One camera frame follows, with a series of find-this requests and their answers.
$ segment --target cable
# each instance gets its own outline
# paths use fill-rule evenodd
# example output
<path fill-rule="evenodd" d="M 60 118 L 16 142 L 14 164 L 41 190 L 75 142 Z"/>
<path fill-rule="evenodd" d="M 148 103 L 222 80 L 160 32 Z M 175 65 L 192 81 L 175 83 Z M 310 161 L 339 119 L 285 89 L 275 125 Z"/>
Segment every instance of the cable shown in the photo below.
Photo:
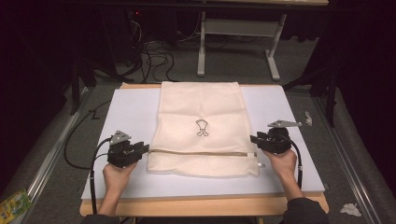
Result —
<path fill-rule="evenodd" d="M 73 135 L 73 133 L 76 131 L 76 129 L 79 127 L 79 125 L 81 125 L 81 123 L 92 113 L 96 113 L 96 110 L 98 108 L 100 108 L 101 106 L 109 103 L 111 100 L 105 101 L 104 103 L 100 104 L 99 106 L 97 106 L 96 108 L 94 108 L 93 110 L 89 110 L 89 113 L 87 115 L 85 115 L 81 121 L 75 125 L 75 127 L 72 129 L 72 131 L 69 133 L 69 135 L 67 136 L 65 142 L 64 142 L 64 160 L 67 162 L 67 164 L 69 164 L 70 166 L 77 168 L 77 169 L 81 169 L 81 170 L 90 170 L 90 167 L 84 167 L 84 166 L 79 166 L 79 165 L 75 165 L 73 164 L 68 158 L 67 158 L 67 146 L 68 143 L 70 141 L 71 136 Z"/>
<path fill-rule="evenodd" d="M 188 39 L 183 39 L 183 40 L 179 40 L 179 44 L 181 44 L 181 45 L 183 45 L 183 46 L 186 46 L 186 47 L 195 47 L 195 46 L 198 46 L 198 45 L 200 45 L 200 43 L 201 43 L 201 40 L 200 39 L 197 39 L 197 40 L 194 40 L 194 42 L 192 42 L 191 44 L 186 44 L 189 40 L 193 40 L 193 39 L 195 39 L 196 37 L 199 37 L 200 35 L 195 35 L 195 36 L 193 36 L 193 37 L 191 37 L 191 38 L 188 38 Z"/>
<path fill-rule="evenodd" d="M 148 55 L 148 58 L 146 59 L 146 64 L 148 65 L 148 73 L 146 75 L 143 74 L 143 78 L 144 78 L 143 83 L 147 83 L 147 79 L 149 77 L 149 71 L 150 71 L 151 67 L 153 67 L 152 75 L 153 75 L 154 79 L 156 79 L 157 81 L 161 82 L 161 80 L 159 80 L 157 78 L 155 71 L 160 66 L 166 65 L 169 62 L 171 62 L 171 66 L 168 67 L 168 69 L 165 72 L 166 78 L 167 78 L 168 81 L 178 82 L 177 80 L 174 80 L 174 79 L 169 77 L 169 72 L 171 71 L 171 69 L 175 65 L 175 59 L 174 59 L 173 54 L 170 53 L 170 52 L 161 52 L 161 51 L 157 50 L 157 49 L 160 49 L 163 46 L 163 42 L 161 42 L 161 45 L 158 48 L 156 48 L 153 52 L 149 52 L 149 44 L 152 44 L 152 43 L 157 43 L 157 42 L 148 42 L 148 43 L 146 43 L 146 47 L 145 47 L 146 52 L 144 52 L 144 54 Z M 153 64 L 152 59 L 157 59 L 157 58 L 160 58 L 160 59 L 163 59 L 163 60 L 160 63 Z"/>
<path fill-rule="evenodd" d="M 130 218 L 126 217 L 123 221 L 120 222 L 120 224 L 124 224 L 126 221 L 128 221 Z"/>
<path fill-rule="evenodd" d="M 130 21 L 130 22 L 134 24 L 134 32 L 132 33 L 132 36 L 134 36 L 134 34 L 136 33 L 136 27 L 139 27 L 139 39 L 137 40 L 137 42 L 140 42 L 140 40 L 142 39 L 142 27 L 140 26 L 139 23 L 135 21 Z"/>
<path fill-rule="evenodd" d="M 96 154 L 98 153 L 100 147 L 106 143 L 109 142 L 111 140 L 111 137 L 103 140 L 99 146 L 96 148 L 95 152 L 93 153 L 93 158 L 92 158 L 92 163 L 91 163 L 91 168 L 90 168 L 90 189 L 91 189 L 91 200 L 92 200 L 92 212 L 94 214 L 97 214 L 97 209 L 96 209 L 96 192 L 95 192 L 95 171 L 93 170 L 93 166 L 95 164 L 95 161 L 97 158 L 106 155 L 106 154 L 102 154 L 98 157 L 96 157 Z"/>
<path fill-rule="evenodd" d="M 230 37 L 228 37 L 228 36 L 222 36 L 222 35 L 208 35 L 208 37 L 215 37 L 215 36 L 218 36 L 218 37 L 223 37 L 220 41 L 222 41 L 224 38 L 225 38 L 225 43 L 224 44 L 222 44 L 221 46 L 219 46 L 219 47 L 210 47 L 210 46 L 208 46 L 207 44 L 206 44 L 206 42 L 205 42 L 205 46 L 208 48 L 208 49 L 222 49 L 222 48 L 224 48 L 225 46 L 227 46 L 227 44 L 229 43 L 229 41 L 230 41 Z"/>
<path fill-rule="evenodd" d="M 303 162 L 302 162 L 302 159 L 301 159 L 300 149 L 298 149 L 297 145 L 292 140 L 290 140 L 289 138 L 287 138 L 287 137 L 285 137 L 285 136 L 283 136 L 281 134 L 278 134 L 278 136 L 280 136 L 280 137 L 284 138 L 285 140 L 287 140 L 288 142 L 290 142 L 294 146 L 294 148 L 296 149 L 297 160 L 298 160 L 298 164 L 297 164 L 297 168 L 298 168 L 297 184 L 298 184 L 298 187 L 301 188 L 303 186 Z"/>
<path fill-rule="evenodd" d="M 95 157 L 95 159 L 97 160 L 99 157 L 105 156 L 105 155 L 107 155 L 107 154 L 108 154 L 108 153 L 100 154 L 99 156 Z"/>
<path fill-rule="evenodd" d="M 230 40 L 232 40 L 234 42 L 249 44 L 249 43 L 257 42 L 257 41 L 259 41 L 259 40 L 264 38 L 264 36 L 249 36 L 249 37 L 252 38 L 252 39 L 251 40 L 242 40 L 242 38 L 247 38 L 247 36 L 232 35 L 232 36 L 230 36 Z"/>
<path fill-rule="evenodd" d="M 159 43 L 160 46 L 157 47 L 156 49 L 149 49 L 149 44 L 156 44 L 156 43 Z M 159 40 L 153 40 L 153 41 L 146 42 L 145 44 L 148 45 L 147 46 L 148 50 L 156 51 L 156 50 L 159 50 L 159 49 L 163 48 L 163 43 L 165 43 L 165 42 L 164 41 L 159 41 Z"/>
<path fill-rule="evenodd" d="M 195 29 L 194 29 L 194 31 L 191 33 L 191 35 L 190 35 L 189 37 L 185 38 L 185 39 L 178 40 L 177 42 L 181 43 L 181 42 L 183 42 L 183 41 L 190 40 L 190 39 L 194 39 L 195 37 L 199 36 L 199 35 L 196 35 L 195 33 L 196 33 L 197 30 L 198 30 L 200 21 L 201 21 L 201 12 L 198 13 L 198 20 L 197 20 L 197 23 L 196 23 L 196 25 L 195 25 Z"/>

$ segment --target hand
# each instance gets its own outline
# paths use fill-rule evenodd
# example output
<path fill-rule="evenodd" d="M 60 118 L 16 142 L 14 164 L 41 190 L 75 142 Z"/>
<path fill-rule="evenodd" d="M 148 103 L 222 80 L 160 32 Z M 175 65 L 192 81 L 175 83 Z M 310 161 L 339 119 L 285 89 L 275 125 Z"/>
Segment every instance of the hand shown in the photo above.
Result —
<path fill-rule="evenodd" d="M 282 154 L 274 154 L 267 151 L 264 151 L 264 154 L 270 159 L 277 176 L 294 176 L 297 156 L 291 149 Z"/>
<path fill-rule="evenodd" d="M 125 190 L 129 182 L 129 177 L 132 170 L 136 167 L 137 162 L 125 168 L 120 168 L 112 164 L 107 164 L 103 169 L 103 176 L 105 177 L 106 192 L 119 193 L 120 195 Z"/>
<path fill-rule="evenodd" d="M 273 154 L 264 151 L 264 154 L 270 159 L 271 165 L 285 190 L 288 201 L 295 198 L 302 198 L 304 194 L 298 187 L 294 178 L 294 170 L 296 168 L 297 156 L 290 149 L 282 154 Z"/>
<path fill-rule="evenodd" d="M 132 170 L 137 162 L 125 168 L 119 168 L 112 164 L 107 164 L 103 169 L 105 177 L 106 195 L 98 210 L 98 214 L 114 217 L 120 196 L 128 185 Z"/>

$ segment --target white cloth bag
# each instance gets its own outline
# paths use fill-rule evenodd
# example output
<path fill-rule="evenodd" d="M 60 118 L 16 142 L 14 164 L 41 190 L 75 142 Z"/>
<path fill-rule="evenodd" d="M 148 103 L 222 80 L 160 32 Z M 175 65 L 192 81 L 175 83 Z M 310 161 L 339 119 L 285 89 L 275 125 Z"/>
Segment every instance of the white cloth bag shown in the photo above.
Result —
<path fill-rule="evenodd" d="M 258 175 L 238 83 L 163 82 L 148 170 L 192 176 Z"/>

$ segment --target white board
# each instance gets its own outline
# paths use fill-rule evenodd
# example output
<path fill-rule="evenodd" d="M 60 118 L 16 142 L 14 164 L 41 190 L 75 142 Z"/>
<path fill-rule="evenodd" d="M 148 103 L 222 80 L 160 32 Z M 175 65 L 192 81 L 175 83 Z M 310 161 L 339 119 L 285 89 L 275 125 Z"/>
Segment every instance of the white board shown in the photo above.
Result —
<path fill-rule="evenodd" d="M 241 87 L 247 112 L 250 117 L 252 135 L 257 131 L 267 133 L 267 127 L 278 119 L 296 121 L 285 92 L 280 86 Z M 160 89 L 120 89 L 115 90 L 99 142 L 113 135 L 117 130 L 132 136 L 131 143 L 144 141 L 149 144 L 155 134 Z M 300 149 L 303 167 L 303 191 L 322 192 L 323 184 L 312 162 L 304 139 L 298 127 L 288 128 L 290 138 Z M 104 144 L 98 155 L 107 153 L 109 144 Z M 145 199 L 163 197 L 222 196 L 268 194 L 283 192 L 269 160 L 258 149 L 261 167 L 259 176 L 234 178 L 188 177 L 172 174 L 152 174 L 147 170 L 147 153 L 132 172 L 127 189 L 121 198 Z M 102 175 L 107 164 L 107 156 L 100 157 L 94 165 L 96 197 L 105 196 L 105 181 Z M 81 199 L 90 199 L 89 181 Z"/>

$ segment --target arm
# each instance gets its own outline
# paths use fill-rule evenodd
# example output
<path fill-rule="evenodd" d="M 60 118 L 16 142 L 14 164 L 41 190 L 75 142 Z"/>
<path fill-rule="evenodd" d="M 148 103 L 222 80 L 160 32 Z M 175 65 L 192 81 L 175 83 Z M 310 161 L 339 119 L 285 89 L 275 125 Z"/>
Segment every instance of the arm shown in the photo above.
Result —
<path fill-rule="evenodd" d="M 282 184 L 283 190 L 285 190 L 288 201 L 296 198 L 303 198 L 304 195 L 300 191 L 294 178 L 294 170 L 297 161 L 296 154 L 291 150 L 287 150 L 282 154 L 273 154 L 264 151 L 264 154 L 270 159 L 271 165 Z"/>
<path fill-rule="evenodd" d="M 107 164 L 103 169 L 105 177 L 106 194 L 99 207 L 97 215 L 86 216 L 81 224 L 116 224 L 119 219 L 114 217 L 119 203 L 120 196 L 128 185 L 132 170 L 136 167 L 134 163 L 125 168 L 119 168 L 112 164 Z"/>
<path fill-rule="evenodd" d="M 327 224 L 330 223 L 326 213 L 318 202 L 305 198 L 294 178 L 297 157 L 290 149 L 282 154 L 264 151 L 285 190 L 288 210 L 283 214 L 284 223 L 293 224 Z"/>

